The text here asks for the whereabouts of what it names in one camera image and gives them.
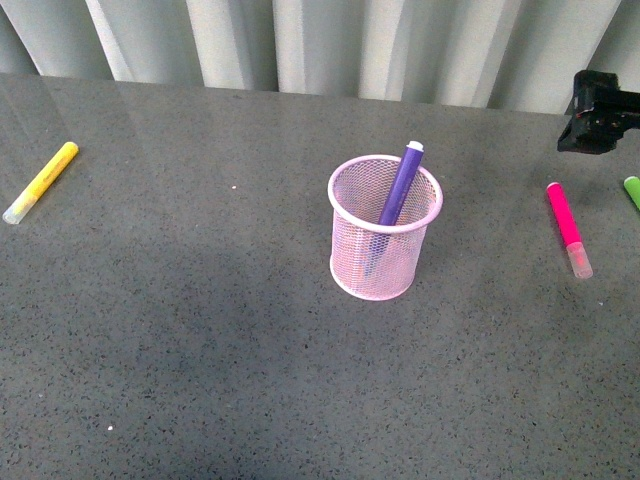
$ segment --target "green marker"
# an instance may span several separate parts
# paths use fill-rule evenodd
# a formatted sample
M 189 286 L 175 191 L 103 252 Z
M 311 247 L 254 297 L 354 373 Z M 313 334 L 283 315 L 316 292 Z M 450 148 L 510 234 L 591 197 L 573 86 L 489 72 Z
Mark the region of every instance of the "green marker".
M 638 177 L 629 177 L 624 181 L 624 188 L 640 210 L 640 179 Z

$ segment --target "black clamp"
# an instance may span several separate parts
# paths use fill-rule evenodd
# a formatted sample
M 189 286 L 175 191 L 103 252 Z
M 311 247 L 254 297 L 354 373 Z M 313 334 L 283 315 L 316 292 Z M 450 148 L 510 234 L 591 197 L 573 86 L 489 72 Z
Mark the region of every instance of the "black clamp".
M 571 109 L 559 152 L 600 155 L 615 149 L 624 132 L 640 128 L 640 93 L 621 91 L 615 73 L 576 73 Z

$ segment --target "mesh cup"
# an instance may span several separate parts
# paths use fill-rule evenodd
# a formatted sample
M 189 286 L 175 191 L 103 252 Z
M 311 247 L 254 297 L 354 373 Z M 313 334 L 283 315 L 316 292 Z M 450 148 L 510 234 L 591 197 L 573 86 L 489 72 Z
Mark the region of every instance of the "mesh cup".
M 440 185 L 419 167 L 396 225 L 376 223 L 399 163 L 399 157 L 366 155 L 342 164 L 329 180 L 331 274 L 365 300 L 388 300 L 411 286 L 427 225 L 442 207 Z

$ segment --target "marker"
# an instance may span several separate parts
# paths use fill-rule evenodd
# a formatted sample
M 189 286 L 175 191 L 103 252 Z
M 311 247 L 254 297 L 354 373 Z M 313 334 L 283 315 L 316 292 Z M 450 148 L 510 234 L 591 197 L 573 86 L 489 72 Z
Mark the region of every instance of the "marker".
M 424 147 L 420 142 L 411 141 L 407 145 L 402 160 L 400 160 L 400 165 L 398 165 L 396 176 L 391 184 L 387 200 L 384 202 L 380 220 L 378 221 L 379 225 L 395 225 L 398 218 L 400 218 L 402 206 L 407 199 L 407 194 L 420 166 L 423 153 Z
M 624 181 L 624 188 L 640 210 L 640 179 L 638 177 L 629 177 Z
M 78 146 L 73 142 L 65 143 L 58 153 L 44 166 L 36 178 L 31 180 L 27 188 L 23 190 L 15 202 L 2 215 L 2 219 L 12 225 L 17 225 L 20 220 L 31 210 L 38 199 L 47 191 L 58 175 L 69 165 L 73 157 L 78 153 Z
M 582 244 L 578 226 L 573 220 L 569 202 L 567 202 L 567 198 L 564 196 L 562 185 L 558 182 L 550 183 L 547 187 L 547 195 L 549 195 L 551 208 L 560 227 L 560 233 L 562 234 L 564 245 L 569 254 L 573 273 L 578 278 L 590 278 L 593 275 L 593 270 L 587 258 L 587 252 Z
M 423 153 L 424 146 L 420 142 L 413 140 L 409 142 L 409 145 L 405 148 L 404 155 L 402 155 L 402 159 L 396 170 L 396 175 L 393 177 L 387 199 L 384 202 L 384 207 L 382 207 L 382 212 L 378 220 L 379 225 L 393 226 L 398 222 L 402 206 L 407 199 L 413 179 L 418 172 Z M 389 236 L 384 236 L 375 242 L 372 241 L 369 247 L 372 259 L 366 264 L 365 277 L 371 275 L 379 258 L 387 249 L 388 243 Z

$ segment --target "gray countertop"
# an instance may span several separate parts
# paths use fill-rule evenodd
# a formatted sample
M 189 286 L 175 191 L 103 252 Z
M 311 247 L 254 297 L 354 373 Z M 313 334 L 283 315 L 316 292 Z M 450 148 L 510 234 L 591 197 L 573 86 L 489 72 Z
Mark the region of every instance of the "gray countertop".
M 6 74 L 0 119 L 2 211 L 80 145 L 0 225 L 3 480 L 640 476 L 637 131 L 560 154 L 561 116 Z M 408 140 L 444 206 L 366 302 L 326 184 Z

